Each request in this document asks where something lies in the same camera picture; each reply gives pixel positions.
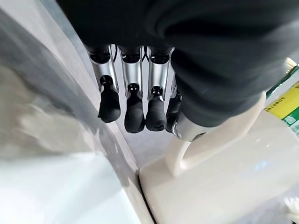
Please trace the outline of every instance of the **black sleeve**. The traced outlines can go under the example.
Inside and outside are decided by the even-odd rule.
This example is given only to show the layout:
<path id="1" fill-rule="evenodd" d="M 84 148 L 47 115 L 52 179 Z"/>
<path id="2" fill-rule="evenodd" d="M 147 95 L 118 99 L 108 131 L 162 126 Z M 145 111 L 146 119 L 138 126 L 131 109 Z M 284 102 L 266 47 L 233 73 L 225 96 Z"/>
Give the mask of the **black sleeve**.
<path id="1" fill-rule="evenodd" d="M 159 0 L 145 27 L 175 47 L 181 111 L 212 127 L 248 110 L 283 77 L 299 46 L 298 18 L 297 0 Z"/>

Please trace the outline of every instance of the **black fingertip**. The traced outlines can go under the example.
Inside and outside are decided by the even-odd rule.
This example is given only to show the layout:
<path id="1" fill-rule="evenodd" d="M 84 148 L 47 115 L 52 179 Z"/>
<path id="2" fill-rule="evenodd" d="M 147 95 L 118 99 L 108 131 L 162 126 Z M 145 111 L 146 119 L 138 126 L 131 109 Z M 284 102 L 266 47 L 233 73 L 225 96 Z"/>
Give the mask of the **black fingertip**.
<path id="1" fill-rule="evenodd" d="M 169 99 L 169 104 L 167 108 L 166 118 L 167 118 L 167 124 L 166 124 L 166 131 L 172 133 L 172 126 L 173 123 L 177 119 L 178 110 L 181 105 L 181 98 L 179 95 L 176 95 L 174 98 Z"/>
<path id="2" fill-rule="evenodd" d="M 129 133 L 138 133 L 144 129 L 145 119 L 142 100 L 136 92 L 131 93 L 127 99 L 127 111 L 125 116 L 125 129 Z"/>
<path id="3" fill-rule="evenodd" d="M 99 118 L 105 123 L 116 121 L 121 115 L 118 93 L 110 88 L 105 88 L 101 93 Z"/>
<path id="4" fill-rule="evenodd" d="M 164 101 L 160 97 L 154 97 L 149 101 L 148 113 L 146 115 L 145 125 L 147 129 L 153 132 L 159 132 L 166 127 L 166 115 L 164 112 Z"/>

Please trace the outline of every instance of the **yellow label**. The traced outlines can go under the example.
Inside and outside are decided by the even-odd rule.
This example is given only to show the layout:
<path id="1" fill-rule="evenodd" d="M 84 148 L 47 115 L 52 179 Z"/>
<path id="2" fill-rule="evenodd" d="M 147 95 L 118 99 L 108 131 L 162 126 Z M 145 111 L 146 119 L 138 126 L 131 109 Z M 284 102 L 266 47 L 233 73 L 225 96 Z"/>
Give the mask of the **yellow label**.
<path id="1" fill-rule="evenodd" d="M 280 98 L 273 101 L 265 110 L 282 119 L 297 107 L 299 107 L 299 82 L 293 85 Z"/>

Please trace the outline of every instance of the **green label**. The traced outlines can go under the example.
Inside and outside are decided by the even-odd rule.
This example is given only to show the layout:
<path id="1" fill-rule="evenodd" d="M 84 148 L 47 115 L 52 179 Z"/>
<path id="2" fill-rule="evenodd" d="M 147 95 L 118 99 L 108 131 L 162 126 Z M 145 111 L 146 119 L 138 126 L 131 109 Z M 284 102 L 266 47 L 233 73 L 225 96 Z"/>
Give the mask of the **green label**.
<path id="1" fill-rule="evenodd" d="M 299 107 L 282 119 L 299 137 Z"/>
<path id="2" fill-rule="evenodd" d="M 282 120 L 288 125 L 292 126 L 299 120 L 299 107 L 291 112 L 289 115 L 282 118 Z"/>
<path id="3" fill-rule="evenodd" d="M 295 134 L 299 137 L 299 121 L 296 123 L 292 124 L 290 128 L 295 132 Z"/>

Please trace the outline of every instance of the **dark gray fabric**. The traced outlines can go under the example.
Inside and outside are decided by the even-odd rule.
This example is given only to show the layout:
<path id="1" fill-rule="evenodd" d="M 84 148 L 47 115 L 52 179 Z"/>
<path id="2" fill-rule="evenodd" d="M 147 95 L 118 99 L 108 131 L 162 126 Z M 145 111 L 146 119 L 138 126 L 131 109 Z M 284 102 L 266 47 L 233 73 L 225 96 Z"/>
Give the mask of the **dark gray fabric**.
<path id="1" fill-rule="evenodd" d="M 194 123 L 248 110 L 299 46 L 297 0 L 58 0 L 91 46 L 173 46 L 171 64 Z"/>

